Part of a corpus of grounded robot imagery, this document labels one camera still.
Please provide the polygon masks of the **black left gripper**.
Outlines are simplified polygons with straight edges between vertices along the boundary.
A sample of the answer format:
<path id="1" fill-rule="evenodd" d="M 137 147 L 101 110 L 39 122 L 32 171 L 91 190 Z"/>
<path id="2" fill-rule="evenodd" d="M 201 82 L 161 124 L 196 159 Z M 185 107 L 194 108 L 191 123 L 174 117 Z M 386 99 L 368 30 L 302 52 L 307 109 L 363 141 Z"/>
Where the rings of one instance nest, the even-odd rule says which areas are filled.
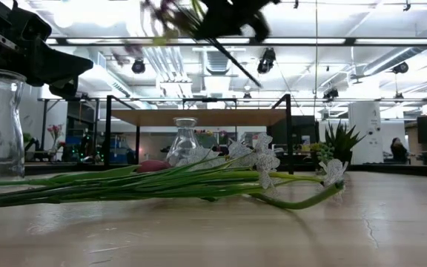
<path id="1" fill-rule="evenodd" d="M 32 86 L 49 85 L 54 96 L 73 98 L 89 59 L 61 52 L 45 41 L 52 29 L 39 15 L 0 1 L 0 69 L 19 73 Z"/>

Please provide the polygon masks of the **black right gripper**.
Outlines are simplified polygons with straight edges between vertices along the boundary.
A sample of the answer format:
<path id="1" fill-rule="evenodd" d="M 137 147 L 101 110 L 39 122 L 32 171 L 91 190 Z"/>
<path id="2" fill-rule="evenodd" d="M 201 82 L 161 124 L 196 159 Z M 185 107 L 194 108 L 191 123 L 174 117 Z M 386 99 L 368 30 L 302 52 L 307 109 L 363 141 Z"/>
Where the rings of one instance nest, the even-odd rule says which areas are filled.
<path id="1" fill-rule="evenodd" d="M 194 31 L 195 39 L 210 39 L 220 36 L 241 36 L 241 28 L 249 25 L 254 30 L 253 42 L 263 42 L 270 28 L 261 9 L 280 0 L 216 0 L 213 1 L 213 18 L 200 22 Z"/>

